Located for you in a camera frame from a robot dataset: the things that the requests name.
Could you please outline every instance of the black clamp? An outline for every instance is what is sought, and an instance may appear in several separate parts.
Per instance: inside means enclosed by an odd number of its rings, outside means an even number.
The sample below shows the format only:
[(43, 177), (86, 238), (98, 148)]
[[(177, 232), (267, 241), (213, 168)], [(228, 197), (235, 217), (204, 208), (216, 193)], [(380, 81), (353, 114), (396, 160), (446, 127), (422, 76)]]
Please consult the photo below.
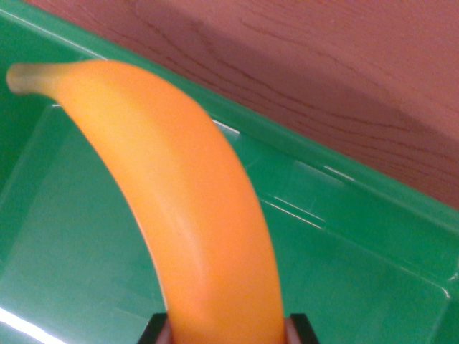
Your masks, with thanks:
[[(166, 321), (166, 313), (154, 314), (150, 321), (148, 321), (148, 324), (145, 327), (141, 338), (138, 340), (138, 344), (155, 344), (161, 335), (161, 331), (165, 328), (164, 325), (166, 324)], [(292, 314), (287, 321), (292, 322), (295, 330), (294, 333), (288, 332), (286, 334), (290, 342), (297, 343), (299, 340), (299, 344), (319, 344), (311, 323), (305, 314)]]

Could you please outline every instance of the yellow banana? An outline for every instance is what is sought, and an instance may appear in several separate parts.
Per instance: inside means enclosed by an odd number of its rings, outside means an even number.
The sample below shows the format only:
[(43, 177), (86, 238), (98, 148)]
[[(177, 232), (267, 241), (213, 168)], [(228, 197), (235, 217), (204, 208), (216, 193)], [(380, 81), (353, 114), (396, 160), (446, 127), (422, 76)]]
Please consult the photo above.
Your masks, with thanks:
[(58, 101), (112, 173), (151, 253), (175, 344), (285, 342), (260, 205), (196, 102), (116, 61), (15, 64), (7, 82)]

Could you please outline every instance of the wood grain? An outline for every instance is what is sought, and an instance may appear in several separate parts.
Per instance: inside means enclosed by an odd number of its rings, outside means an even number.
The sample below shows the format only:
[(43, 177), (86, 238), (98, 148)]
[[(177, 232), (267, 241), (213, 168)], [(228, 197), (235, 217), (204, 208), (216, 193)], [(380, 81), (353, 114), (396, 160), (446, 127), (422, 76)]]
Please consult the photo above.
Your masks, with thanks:
[(454, 1), (28, 2), (459, 209)]

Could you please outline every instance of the green container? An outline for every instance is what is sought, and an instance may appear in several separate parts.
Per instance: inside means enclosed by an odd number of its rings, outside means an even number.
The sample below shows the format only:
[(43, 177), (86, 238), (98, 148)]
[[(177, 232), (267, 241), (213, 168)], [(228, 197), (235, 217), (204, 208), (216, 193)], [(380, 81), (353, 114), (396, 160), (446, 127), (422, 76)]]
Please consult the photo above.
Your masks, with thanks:
[(217, 121), (268, 220), (285, 314), (306, 313), (322, 344), (459, 343), (456, 210), (12, 0), (0, 2), (0, 343), (135, 343), (164, 311), (94, 150), (60, 107), (4, 81), (14, 62), (100, 57), (168, 79)]

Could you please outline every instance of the black holder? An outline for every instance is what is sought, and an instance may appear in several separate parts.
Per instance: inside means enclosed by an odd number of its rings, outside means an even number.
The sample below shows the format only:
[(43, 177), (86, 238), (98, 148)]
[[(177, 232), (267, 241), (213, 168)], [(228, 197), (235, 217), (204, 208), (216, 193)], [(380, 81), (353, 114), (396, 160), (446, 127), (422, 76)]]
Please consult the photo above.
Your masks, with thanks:
[[(306, 317), (306, 314), (295, 313), (290, 316), (290, 319), (296, 329), (296, 334), (298, 335), (301, 344), (319, 344), (317, 336), (314, 333), (314, 329), (312, 328), (308, 317)], [(166, 321), (166, 313), (153, 314), (153, 317), (151, 317), (150, 321), (148, 321), (148, 324), (143, 331), (141, 339), (138, 340), (138, 344), (155, 344)]]

